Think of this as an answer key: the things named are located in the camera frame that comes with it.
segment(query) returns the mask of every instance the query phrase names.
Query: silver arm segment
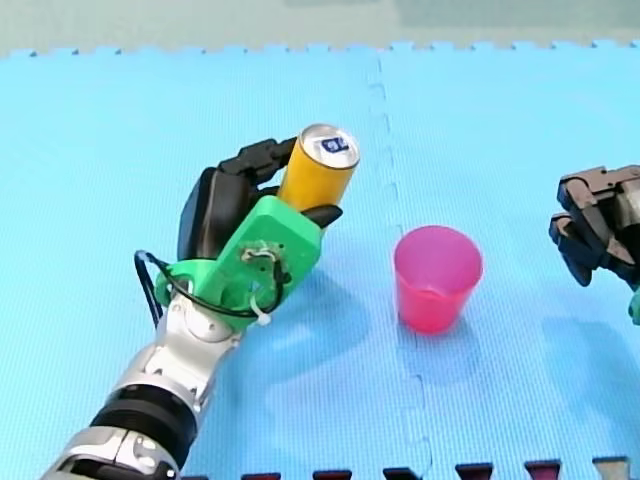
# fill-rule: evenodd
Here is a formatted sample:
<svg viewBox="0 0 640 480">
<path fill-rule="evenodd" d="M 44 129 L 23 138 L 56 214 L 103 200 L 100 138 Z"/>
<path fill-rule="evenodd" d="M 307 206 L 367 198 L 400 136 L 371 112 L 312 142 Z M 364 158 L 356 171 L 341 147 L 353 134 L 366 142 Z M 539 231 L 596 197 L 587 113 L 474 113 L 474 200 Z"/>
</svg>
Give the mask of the silver arm segment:
<svg viewBox="0 0 640 480">
<path fill-rule="evenodd" d="M 241 335 L 214 313 L 174 297 L 154 342 L 136 354 L 91 426 L 71 439 L 41 480 L 179 480 L 216 368 Z"/>
<path fill-rule="evenodd" d="M 241 339 L 214 315 L 177 295 L 158 323 L 155 341 L 134 357 L 114 391 L 130 385 L 167 390 L 189 406 L 199 428 L 215 370 Z"/>
</svg>

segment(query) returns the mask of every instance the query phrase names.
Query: robotic arm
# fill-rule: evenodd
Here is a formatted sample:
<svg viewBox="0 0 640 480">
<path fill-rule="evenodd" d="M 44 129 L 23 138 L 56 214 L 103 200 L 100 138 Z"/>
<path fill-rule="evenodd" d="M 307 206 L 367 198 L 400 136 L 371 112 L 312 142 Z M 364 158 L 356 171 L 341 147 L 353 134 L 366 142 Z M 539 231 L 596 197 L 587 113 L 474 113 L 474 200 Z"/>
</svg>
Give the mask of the robotic arm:
<svg viewBox="0 0 640 480">
<path fill-rule="evenodd" d="M 297 211 L 278 187 L 259 188 L 287 166 L 295 143 L 266 140 L 204 170 L 182 212 L 177 263 L 136 252 L 155 339 L 42 480 L 181 478 L 220 361 L 249 325 L 269 322 L 342 214 L 336 205 Z M 146 262 L 160 270 L 155 285 Z"/>
<path fill-rule="evenodd" d="M 585 287 L 598 268 L 615 273 L 635 292 L 629 314 L 640 324 L 640 166 L 567 175 L 557 199 L 566 212 L 549 234 L 569 271 Z"/>
</svg>

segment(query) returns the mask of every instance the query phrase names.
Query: blue foam mat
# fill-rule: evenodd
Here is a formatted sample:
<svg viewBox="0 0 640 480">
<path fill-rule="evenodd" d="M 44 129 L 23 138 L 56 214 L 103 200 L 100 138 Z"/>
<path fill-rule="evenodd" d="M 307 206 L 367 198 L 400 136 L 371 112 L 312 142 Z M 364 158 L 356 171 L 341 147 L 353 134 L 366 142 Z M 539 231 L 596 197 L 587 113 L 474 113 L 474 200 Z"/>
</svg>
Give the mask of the blue foam mat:
<svg viewBox="0 0 640 480">
<path fill-rule="evenodd" d="M 346 213 L 226 362 L 186 471 L 448 480 L 492 462 L 517 480 L 560 459 L 590 480 L 593 457 L 640 464 L 630 292 L 606 273 L 578 287 L 547 236 L 560 176 L 637 161 L 636 48 L 73 53 L 0 62 L 8 476 L 46 469 L 151 338 L 132 253 L 174 258 L 200 171 L 317 121 L 361 143 Z M 399 236 L 431 223 L 469 234 L 486 264 L 437 339 L 397 325 L 390 267 Z"/>
</svg>

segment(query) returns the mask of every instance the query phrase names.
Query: plastic cup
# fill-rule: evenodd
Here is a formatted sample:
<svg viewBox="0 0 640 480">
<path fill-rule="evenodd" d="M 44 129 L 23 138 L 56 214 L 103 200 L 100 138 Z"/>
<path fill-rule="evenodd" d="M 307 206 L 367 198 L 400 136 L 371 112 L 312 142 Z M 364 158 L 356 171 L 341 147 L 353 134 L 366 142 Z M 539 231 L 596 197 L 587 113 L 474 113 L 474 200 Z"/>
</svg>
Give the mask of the plastic cup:
<svg viewBox="0 0 640 480">
<path fill-rule="evenodd" d="M 449 330 L 482 277 L 473 241 L 449 227 L 420 227 L 402 237 L 393 257 L 400 320 L 420 333 Z"/>
</svg>

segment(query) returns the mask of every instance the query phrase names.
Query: green mount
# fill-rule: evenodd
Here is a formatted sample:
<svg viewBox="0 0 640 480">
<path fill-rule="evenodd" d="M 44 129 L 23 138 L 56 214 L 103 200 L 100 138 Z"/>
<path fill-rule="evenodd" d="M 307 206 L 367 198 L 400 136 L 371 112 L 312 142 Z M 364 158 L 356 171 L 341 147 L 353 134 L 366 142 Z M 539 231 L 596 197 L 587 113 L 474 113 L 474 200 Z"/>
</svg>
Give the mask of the green mount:
<svg viewBox="0 0 640 480">
<path fill-rule="evenodd" d="M 180 280 L 191 282 L 191 293 L 207 303 L 232 310 L 250 309 L 255 294 L 258 305 L 275 300 L 272 261 L 242 259 L 246 249 L 268 248 L 281 260 L 291 281 L 284 285 L 282 301 L 300 284 L 320 258 L 322 230 L 275 196 L 261 198 L 229 239 L 216 260 L 184 260 L 168 267 Z M 158 275 L 155 295 L 169 305 L 168 282 Z M 246 329 L 256 318 L 219 315 L 234 331 Z"/>
<path fill-rule="evenodd" d="M 640 325 L 640 288 L 635 290 L 629 302 L 629 315 L 634 325 Z"/>
</svg>

